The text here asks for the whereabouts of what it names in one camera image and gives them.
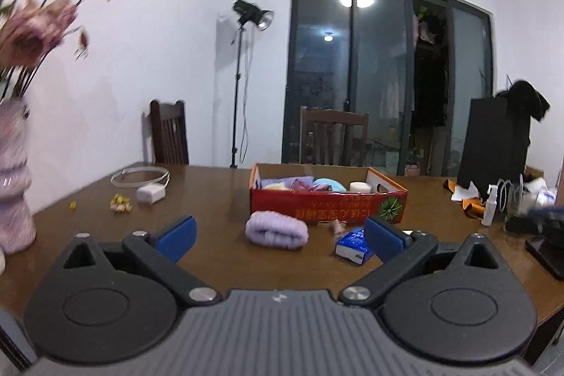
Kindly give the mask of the pink satin cloth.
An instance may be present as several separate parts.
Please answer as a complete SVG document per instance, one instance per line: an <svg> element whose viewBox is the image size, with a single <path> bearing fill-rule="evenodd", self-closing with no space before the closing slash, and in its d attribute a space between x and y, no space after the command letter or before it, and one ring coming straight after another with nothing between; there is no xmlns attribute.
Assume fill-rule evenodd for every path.
<svg viewBox="0 0 564 376"><path fill-rule="evenodd" d="M288 189L297 192L310 192L314 188L314 178L302 177L293 179L289 185Z"/></svg>

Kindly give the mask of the black cloth on monitor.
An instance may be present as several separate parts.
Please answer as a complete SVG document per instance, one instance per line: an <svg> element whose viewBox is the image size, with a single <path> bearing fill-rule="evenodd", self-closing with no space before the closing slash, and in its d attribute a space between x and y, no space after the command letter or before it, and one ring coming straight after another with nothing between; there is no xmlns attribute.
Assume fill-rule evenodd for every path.
<svg viewBox="0 0 564 376"><path fill-rule="evenodd" d="M517 80L508 90L496 93L496 98L506 101L511 112L541 122L551 109L548 100L528 81Z"/></svg>

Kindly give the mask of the dark wooden chair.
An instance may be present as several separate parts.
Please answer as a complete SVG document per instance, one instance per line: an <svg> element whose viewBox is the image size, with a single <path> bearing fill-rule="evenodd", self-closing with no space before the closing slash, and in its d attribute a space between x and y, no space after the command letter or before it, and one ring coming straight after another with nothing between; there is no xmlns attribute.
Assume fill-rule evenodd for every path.
<svg viewBox="0 0 564 376"><path fill-rule="evenodd" d="M177 100L170 104L152 100L149 104L149 120L155 162L188 165L184 101Z"/></svg>
<svg viewBox="0 0 564 376"><path fill-rule="evenodd" d="M360 166L365 162L368 113L300 108L301 164Z"/></svg>

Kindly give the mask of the small yellow dried petals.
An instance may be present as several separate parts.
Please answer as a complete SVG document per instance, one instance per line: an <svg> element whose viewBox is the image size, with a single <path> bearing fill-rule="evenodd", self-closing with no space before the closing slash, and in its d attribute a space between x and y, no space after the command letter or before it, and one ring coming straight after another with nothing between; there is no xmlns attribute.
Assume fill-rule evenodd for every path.
<svg viewBox="0 0 564 376"><path fill-rule="evenodd" d="M110 201L110 210L114 214L128 214L132 211L133 206L129 198L123 195L115 194Z"/></svg>

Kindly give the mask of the dark wooden chair centre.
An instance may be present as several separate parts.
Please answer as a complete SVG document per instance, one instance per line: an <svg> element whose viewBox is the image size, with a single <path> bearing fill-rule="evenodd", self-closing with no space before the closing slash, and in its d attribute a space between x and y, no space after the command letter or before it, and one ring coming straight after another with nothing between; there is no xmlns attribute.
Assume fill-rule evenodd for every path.
<svg viewBox="0 0 564 376"><path fill-rule="evenodd" d="M365 162L368 113L300 108L301 164L360 166Z"/></svg>

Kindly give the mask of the white milk carton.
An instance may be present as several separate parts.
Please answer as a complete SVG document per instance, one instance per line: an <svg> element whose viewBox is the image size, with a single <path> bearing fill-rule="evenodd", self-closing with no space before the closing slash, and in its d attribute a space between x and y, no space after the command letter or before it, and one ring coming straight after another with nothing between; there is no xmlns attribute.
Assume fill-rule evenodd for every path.
<svg viewBox="0 0 564 376"><path fill-rule="evenodd" d="M525 188L533 208L545 208L556 205L556 188L550 188L545 178L535 178L527 182Z"/></svg>

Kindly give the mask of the white tape roll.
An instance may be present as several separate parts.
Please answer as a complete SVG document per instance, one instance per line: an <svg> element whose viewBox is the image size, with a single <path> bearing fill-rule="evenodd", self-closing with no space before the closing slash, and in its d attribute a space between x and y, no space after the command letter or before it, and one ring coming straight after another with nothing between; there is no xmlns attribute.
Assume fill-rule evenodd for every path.
<svg viewBox="0 0 564 376"><path fill-rule="evenodd" d="M349 191L356 194L372 194L373 187L367 182L353 181L349 185Z"/></svg>

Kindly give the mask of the blue tissue pack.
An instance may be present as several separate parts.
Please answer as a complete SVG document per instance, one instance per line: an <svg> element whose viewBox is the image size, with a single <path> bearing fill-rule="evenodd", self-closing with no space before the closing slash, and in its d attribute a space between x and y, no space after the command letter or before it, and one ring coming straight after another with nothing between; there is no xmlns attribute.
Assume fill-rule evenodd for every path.
<svg viewBox="0 0 564 376"><path fill-rule="evenodd" d="M333 253L340 259L348 260L358 266L364 265L374 256L374 252L368 247L362 228L356 228L340 238Z"/></svg>

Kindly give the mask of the lavender knitted soft roll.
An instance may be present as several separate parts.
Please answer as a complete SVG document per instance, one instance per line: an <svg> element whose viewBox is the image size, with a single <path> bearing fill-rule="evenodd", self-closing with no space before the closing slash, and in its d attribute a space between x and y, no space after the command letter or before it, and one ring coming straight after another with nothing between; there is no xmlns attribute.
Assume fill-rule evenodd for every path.
<svg viewBox="0 0 564 376"><path fill-rule="evenodd" d="M246 223L246 238L253 244L297 250L309 240L308 225L294 217L274 211L257 211Z"/></svg>

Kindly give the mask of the clear glass cup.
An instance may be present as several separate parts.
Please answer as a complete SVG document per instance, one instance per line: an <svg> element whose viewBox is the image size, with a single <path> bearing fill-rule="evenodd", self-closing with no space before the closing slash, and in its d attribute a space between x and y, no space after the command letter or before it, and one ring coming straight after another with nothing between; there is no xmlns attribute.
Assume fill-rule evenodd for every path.
<svg viewBox="0 0 564 376"><path fill-rule="evenodd" d="M520 209L522 186L515 185L510 180L501 182L500 211L505 216L504 229L510 234L525 234L529 224L527 212Z"/></svg>

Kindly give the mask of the pink textured ceramic vase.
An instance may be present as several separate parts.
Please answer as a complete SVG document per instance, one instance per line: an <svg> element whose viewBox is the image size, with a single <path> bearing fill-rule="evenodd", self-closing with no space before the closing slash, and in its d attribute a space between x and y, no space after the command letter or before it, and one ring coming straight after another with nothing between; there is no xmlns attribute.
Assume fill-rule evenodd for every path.
<svg viewBox="0 0 564 376"><path fill-rule="evenodd" d="M26 250L36 236L25 199L31 187L28 169L25 105L20 100L1 102L1 251L11 255Z"/></svg>

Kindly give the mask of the black studio light on stand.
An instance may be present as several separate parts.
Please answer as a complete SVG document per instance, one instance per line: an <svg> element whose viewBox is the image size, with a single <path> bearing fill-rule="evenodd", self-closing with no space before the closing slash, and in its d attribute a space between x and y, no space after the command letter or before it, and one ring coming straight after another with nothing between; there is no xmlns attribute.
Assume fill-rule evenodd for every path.
<svg viewBox="0 0 564 376"><path fill-rule="evenodd" d="M247 100L251 67L254 59L255 34L266 31L274 20L274 12L263 10L246 0L235 0L232 10L237 15L237 31L233 39L237 47L234 100L231 130L231 164L236 169L247 156L249 148L249 123L247 122Z"/></svg>

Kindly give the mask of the white power adapter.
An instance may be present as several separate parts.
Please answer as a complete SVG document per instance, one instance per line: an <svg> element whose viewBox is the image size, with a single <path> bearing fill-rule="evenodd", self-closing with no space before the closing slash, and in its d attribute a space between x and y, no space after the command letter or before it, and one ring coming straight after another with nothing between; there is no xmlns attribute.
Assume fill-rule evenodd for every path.
<svg viewBox="0 0 564 376"><path fill-rule="evenodd" d="M154 204L166 196L166 187L160 183L150 183L138 188L136 198L139 203Z"/></svg>

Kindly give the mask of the red cardboard fruit box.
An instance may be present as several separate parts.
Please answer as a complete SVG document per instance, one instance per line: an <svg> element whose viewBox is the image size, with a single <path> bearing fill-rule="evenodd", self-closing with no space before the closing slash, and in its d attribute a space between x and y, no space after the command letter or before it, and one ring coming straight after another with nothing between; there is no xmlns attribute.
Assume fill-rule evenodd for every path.
<svg viewBox="0 0 564 376"><path fill-rule="evenodd" d="M262 189L262 185L268 183L284 181L289 185L293 179L302 177L311 177L314 181L317 178L333 178L344 185L347 191ZM351 193L349 185L353 181L369 183L373 193ZM257 163L251 169L249 188L251 212L274 211L313 225L334 220L360 225L371 216L399 223L408 197L407 189L372 167Z"/></svg>

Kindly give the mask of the small pink candy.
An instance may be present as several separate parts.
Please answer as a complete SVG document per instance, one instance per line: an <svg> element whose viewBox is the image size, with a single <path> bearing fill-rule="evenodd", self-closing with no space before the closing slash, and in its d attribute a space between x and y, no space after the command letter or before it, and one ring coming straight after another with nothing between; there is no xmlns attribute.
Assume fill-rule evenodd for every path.
<svg viewBox="0 0 564 376"><path fill-rule="evenodd" d="M346 223L343 221L334 220L331 222L331 227L335 238L341 238L346 233Z"/></svg>

